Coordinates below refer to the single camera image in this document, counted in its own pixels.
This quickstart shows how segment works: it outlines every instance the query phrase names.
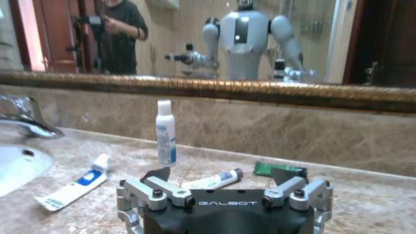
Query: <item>white robot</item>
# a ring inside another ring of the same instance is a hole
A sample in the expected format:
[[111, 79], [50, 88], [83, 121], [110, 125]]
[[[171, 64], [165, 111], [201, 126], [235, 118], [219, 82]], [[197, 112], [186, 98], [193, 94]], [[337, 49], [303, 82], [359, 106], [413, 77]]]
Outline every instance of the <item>white robot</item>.
[[253, 0], [237, 0], [238, 11], [230, 12], [218, 21], [210, 17], [203, 25], [202, 34], [206, 54], [193, 51], [186, 45], [182, 55], [166, 55], [167, 60], [181, 61], [191, 69], [199, 67], [218, 69], [218, 43], [226, 53], [226, 77], [230, 80], [255, 80], [261, 55], [266, 49], [267, 34], [271, 34], [279, 44], [283, 59], [291, 68], [285, 68], [285, 62], [274, 63], [274, 77], [285, 77], [301, 81], [302, 76], [313, 75], [302, 66], [302, 52], [294, 38], [293, 27], [285, 16], [269, 18], [253, 8]]

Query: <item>green package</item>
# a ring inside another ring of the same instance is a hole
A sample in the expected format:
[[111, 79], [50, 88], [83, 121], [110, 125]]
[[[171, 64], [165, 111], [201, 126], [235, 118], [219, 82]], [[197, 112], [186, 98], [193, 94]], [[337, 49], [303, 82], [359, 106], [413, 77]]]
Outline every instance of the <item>green package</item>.
[[271, 168], [277, 168], [283, 170], [287, 174], [293, 175], [293, 176], [299, 176], [302, 178], [306, 178], [306, 169], [302, 167], [294, 167], [294, 166], [289, 166], [289, 165], [278, 165], [278, 164], [273, 164], [273, 163], [262, 163], [262, 162], [255, 162], [254, 165], [254, 171], [253, 174], [257, 176], [267, 176], [271, 177]]

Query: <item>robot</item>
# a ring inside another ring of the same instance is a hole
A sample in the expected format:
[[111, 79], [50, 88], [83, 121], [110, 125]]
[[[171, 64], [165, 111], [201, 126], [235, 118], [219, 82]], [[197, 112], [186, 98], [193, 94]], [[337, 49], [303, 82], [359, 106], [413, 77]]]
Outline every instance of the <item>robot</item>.
[[186, 45], [186, 53], [166, 55], [165, 58], [181, 61], [191, 69], [199, 67], [217, 70], [218, 44], [226, 54], [226, 77], [230, 80], [255, 80], [261, 55], [266, 49], [267, 34], [271, 34], [279, 44], [285, 61], [274, 62], [274, 77], [291, 81], [302, 81], [302, 76], [313, 76], [313, 71], [305, 71], [302, 52], [294, 38], [293, 27], [285, 16], [275, 16], [270, 21], [259, 11], [254, 10], [253, 0], [237, 0], [237, 12], [230, 12], [221, 20], [210, 17], [203, 25], [202, 35], [206, 54], [193, 51]]
[[270, 172], [271, 188], [189, 190], [167, 182], [169, 168], [149, 171], [119, 181], [117, 217], [129, 234], [322, 234], [331, 184], [319, 178], [309, 183], [306, 174], [282, 169]]

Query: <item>door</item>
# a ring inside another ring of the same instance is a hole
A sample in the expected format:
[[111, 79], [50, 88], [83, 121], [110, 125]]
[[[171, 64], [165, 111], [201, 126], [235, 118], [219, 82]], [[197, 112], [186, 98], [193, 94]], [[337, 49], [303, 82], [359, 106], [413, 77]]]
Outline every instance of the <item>door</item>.
[[77, 69], [70, 15], [78, 16], [75, 0], [33, 0], [45, 71], [74, 73]]
[[416, 1], [357, 2], [345, 84], [416, 87]]
[[374, 48], [373, 84], [416, 87], [416, 1], [393, 0]]

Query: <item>mirror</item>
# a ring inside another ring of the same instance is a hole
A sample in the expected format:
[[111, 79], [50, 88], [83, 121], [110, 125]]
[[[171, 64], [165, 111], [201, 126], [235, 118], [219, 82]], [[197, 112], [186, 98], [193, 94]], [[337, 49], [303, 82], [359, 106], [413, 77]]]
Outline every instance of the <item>mirror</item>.
[[413, 87], [407, 4], [2, 0], [0, 69]]

